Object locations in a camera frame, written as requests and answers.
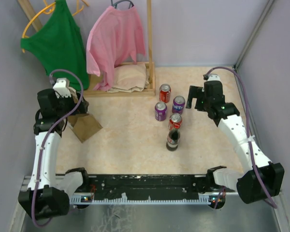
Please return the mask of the brown burlap canvas bag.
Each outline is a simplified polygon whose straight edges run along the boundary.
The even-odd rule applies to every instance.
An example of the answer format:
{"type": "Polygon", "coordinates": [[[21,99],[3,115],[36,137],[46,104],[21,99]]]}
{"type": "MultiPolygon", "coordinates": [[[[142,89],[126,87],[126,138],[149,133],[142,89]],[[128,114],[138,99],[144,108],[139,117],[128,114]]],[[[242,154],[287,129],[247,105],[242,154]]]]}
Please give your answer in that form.
{"type": "Polygon", "coordinates": [[[102,125],[91,113],[75,114],[67,117],[69,127],[83,143],[102,129],[102,125]]]}

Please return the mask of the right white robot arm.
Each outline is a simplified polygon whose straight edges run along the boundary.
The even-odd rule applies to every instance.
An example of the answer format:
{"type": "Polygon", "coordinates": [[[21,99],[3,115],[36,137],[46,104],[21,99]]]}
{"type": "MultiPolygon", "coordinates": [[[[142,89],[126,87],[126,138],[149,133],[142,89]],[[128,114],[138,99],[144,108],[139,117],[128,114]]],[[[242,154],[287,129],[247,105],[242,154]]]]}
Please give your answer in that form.
{"type": "Polygon", "coordinates": [[[206,112],[215,125],[226,135],[237,154],[244,173],[224,166],[208,170],[206,185],[211,191],[226,187],[238,192],[241,200],[253,203],[270,200],[280,193],[285,170],[261,151],[253,136],[247,136],[239,110],[226,102],[220,81],[206,81],[203,87],[190,86],[186,108],[196,99],[195,109],[206,112]]]}

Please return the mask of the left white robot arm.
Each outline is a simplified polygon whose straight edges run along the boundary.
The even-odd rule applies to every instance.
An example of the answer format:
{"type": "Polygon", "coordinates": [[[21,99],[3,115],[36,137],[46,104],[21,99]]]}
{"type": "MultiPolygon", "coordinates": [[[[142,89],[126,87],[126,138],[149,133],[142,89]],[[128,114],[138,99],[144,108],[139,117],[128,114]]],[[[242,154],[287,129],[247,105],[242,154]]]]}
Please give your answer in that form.
{"type": "Polygon", "coordinates": [[[79,190],[91,186],[85,168],[69,169],[60,183],[56,182],[58,146],[66,128],[68,117],[85,113],[88,102],[83,94],[73,96],[59,93],[52,88],[37,94],[39,110],[35,115],[33,131],[36,151],[30,182],[26,191],[18,195],[18,202],[34,223],[68,214],[70,198],[79,190]]]}

